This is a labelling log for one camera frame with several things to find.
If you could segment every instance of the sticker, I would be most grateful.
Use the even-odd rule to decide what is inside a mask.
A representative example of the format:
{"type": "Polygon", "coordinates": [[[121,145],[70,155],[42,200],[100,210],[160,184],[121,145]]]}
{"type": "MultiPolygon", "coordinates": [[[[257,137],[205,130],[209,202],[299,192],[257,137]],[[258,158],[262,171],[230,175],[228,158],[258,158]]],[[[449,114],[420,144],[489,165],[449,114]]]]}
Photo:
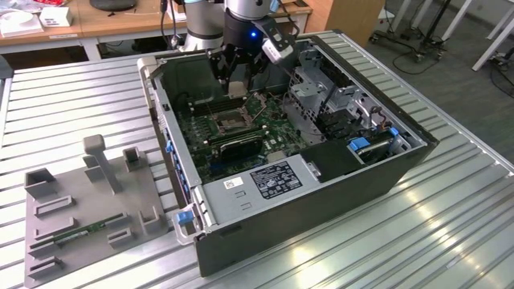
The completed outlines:
{"type": "Polygon", "coordinates": [[[280,196],[301,186],[301,182],[285,161],[256,170],[249,175],[264,199],[280,196]]]}
{"type": "Polygon", "coordinates": [[[50,39],[60,39],[60,38],[74,38],[78,34],[61,34],[61,35],[52,35],[49,36],[50,39]]]}
{"type": "Polygon", "coordinates": [[[229,179],[228,181],[224,181],[222,184],[225,189],[234,188],[236,186],[242,184],[242,179],[237,177],[234,179],[229,179]]]}

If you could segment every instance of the power supply label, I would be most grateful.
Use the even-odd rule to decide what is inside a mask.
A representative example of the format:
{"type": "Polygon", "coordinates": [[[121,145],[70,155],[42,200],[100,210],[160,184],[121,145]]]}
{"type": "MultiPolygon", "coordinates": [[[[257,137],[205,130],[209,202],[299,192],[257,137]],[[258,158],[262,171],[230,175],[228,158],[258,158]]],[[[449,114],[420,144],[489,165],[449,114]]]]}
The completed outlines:
{"type": "Polygon", "coordinates": [[[280,196],[301,186],[301,182],[285,161],[256,170],[249,175],[264,199],[280,196]]]}

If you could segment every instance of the green circuit board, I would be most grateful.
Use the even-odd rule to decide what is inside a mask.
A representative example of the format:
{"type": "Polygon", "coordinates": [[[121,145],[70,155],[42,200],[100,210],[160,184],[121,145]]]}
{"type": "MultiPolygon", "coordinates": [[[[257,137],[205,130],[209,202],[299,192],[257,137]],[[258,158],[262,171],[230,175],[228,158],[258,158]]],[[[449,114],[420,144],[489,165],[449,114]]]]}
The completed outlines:
{"type": "Polygon", "coordinates": [[[226,110],[214,103],[202,105],[206,115],[194,116],[194,107],[177,112],[178,127],[204,183],[266,164],[266,156],[272,153],[288,157],[307,147],[283,114],[280,98],[253,94],[224,104],[226,110]],[[261,140],[257,154],[226,164],[213,163],[222,145],[252,138],[261,140]]]}

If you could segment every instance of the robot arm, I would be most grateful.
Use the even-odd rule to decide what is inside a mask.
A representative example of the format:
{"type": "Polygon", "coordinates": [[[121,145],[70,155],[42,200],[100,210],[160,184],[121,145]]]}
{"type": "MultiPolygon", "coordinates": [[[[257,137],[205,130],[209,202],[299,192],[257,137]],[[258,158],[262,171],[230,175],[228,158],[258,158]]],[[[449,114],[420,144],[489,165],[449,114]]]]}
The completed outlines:
{"type": "Polygon", "coordinates": [[[268,16],[271,0],[224,0],[224,6],[217,2],[184,0],[188,15],[185,49],[206,49],[213,75],[228,92],[236,66],[246,66],[244,84],[249,89],[253,76],[265,70],[268,63],[279,64],[293,52],[295,39],[268,16]]]}

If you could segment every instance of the slotted metal surface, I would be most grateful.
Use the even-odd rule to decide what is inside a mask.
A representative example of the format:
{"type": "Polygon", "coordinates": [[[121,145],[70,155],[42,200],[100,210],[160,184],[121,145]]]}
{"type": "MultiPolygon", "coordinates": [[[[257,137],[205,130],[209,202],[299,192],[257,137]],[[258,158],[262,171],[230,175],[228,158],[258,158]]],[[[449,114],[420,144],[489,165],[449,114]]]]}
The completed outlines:
{"type": "MultiPolygon", "coordinates": [[[[320,33],[440,140],[389,193],[208,278],[174,233],[41,288],[503,288],[514,286],[512,166],[344,36],[320,33]]],[[[102,134],[108,158],[146,151],[164,209],[177,208],[136,58],[18,70],[0,110],[0,288],[22,286],[22,173],[81,164],[102,134]]]]}

